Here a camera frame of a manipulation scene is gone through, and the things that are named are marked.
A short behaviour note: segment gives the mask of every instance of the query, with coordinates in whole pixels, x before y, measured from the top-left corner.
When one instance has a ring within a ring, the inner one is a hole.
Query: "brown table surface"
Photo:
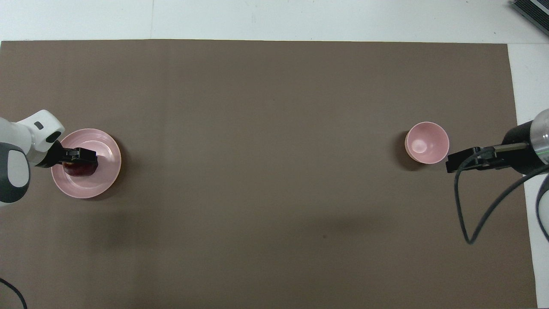
[[[29,308],[536,304],[522,191],[469,246],[453,174],[403,147],[426,120],[451,152],[501,142],[505,45],[2,42],[0,117],[39,109],[106,131],[124,163],[89,200],[34,168],[0,208],[0,277]],[[463,174],[470,230],[519,177]]]

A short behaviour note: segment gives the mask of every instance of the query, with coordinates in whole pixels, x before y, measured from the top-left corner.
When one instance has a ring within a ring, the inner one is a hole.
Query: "red apple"
[[[73,177],[90,176],[97,169],[96,163],[70,163],[63,162],[63,170],[65,173]]]

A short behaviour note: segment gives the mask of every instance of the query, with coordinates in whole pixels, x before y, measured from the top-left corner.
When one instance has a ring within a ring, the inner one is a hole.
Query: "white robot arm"
[[[0,206],[29,188],[29,166],[40,164],[65,128],[46,110],[17,123],[0,118]]]

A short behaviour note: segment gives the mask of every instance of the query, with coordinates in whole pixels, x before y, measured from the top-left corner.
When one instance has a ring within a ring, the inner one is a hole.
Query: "wire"
[[[7,282],[6,280],[4,280],[2,278],[0,278],[0,282],[5,284],[10,289],[12,289],[17,294],[17,297],[19,297],[19,300],[21,301],[21,304],[23,304],[23,309],[27,309],[27,303],[25,302],[25,298],[23,297],[23,294],[21,294],[21,292],[18,289],[16,287],[14,287],[11,283]]]
[[[547,193],[547,191],[549,191],[549,190],[547,190],[547,186],[549,185],[549,183],[547,182],[548,180],[549,180],[549,176],[546,177],[544,182],[541,184],[540,192],[543,192],[543,190],[545,190],[545,192],[543,192],[541,194],[541,196],[538,193],[538,197],[536,199],[536,218],[537,218],[537,222],[539,223],[540,228],[541,228],[541,232],[543,233],[543,235],[545,236],[547,241],[549,241],[549,234],[547,234],[547,230],[545,229],[545,226],[544,226],[543,222],[541,221],[540,202],[541,202],[541,198],[543,197],[543,195],[545,195]]]
[[[525,183],[527,180],[529,180],[530,178],[534,177],[534,176],[537,176],[543,172],[546,172],[549,170],[549,165],[544,165],[540,168],[537,168],[537,169],[534,169],[531,173],[529,173],[528,175],[525,175],[524,177],[520,178],[519,180],[515,181],[512,185],[510,185],[507,189],[505,189],[505,191],[503,191],[493,202],[492,204],[490,205],[490,207],[488,207],[488,209],[486,210],[486,212],[484,213],[484,215],[482,216],[482,218],[480,219],[478,225],[477,225],[477,228],[475,228],[475,231],[473,232],[473,235],[469,238],[469,235],[467,234],[467,230],[465,228],[465,222],[463,221],[463,213],[461,211],[461,203],[460,203],[460,193],[459,193],[459,190],[458,190],[458,182],[460,180],[460,174],[461,172],[463,171],[463,169],[472,161],[474,160],[475,158],[477,158],[478,156],[480,155],[483,155],[485,153],[494,153],[496,150],[493,148],[493,147],[486,147],[484,149],[482,149],[481,151],[478,151],[474,154],[472,154],[471,156],[469,156],[467,159],[465,159],[461,164],[460,166],[457,168],[457,171],[456,171],[456,176],[454,177],[454,180],[453,180],[453,190],[454,190],[454,194],[455,194],[455,199],[456,199],[456,206],[457,206],[457,216],[458,218],[460,219],[460,226],[461,226],[461,232],[463,232],[463,237],[465,238],[465,241],[472,245],[479,233],[480,233],[480,230],[482,229],[482,227],[484,226],[484,223],[486,223],[486,220],[488,219],[488,217],[492,214],[492,212],[494,211],[494,209],[496,209],[496,207],[501,203],[501,201],[503,201],[504,198],[507,197],[507,195],[509,195],[511,192],[513,192],[514,189],[518,188],[518,186],[520,186],[521,184]]]

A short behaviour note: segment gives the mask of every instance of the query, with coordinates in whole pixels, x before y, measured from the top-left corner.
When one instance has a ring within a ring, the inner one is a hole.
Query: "white table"
[[[0,0],[0,41],[140,38],[507,43],[517,123],[549,108],[549,36],[508,0]],[[549,307],[549,243],[534,213],[542,179],[525,196],[537,305]]]

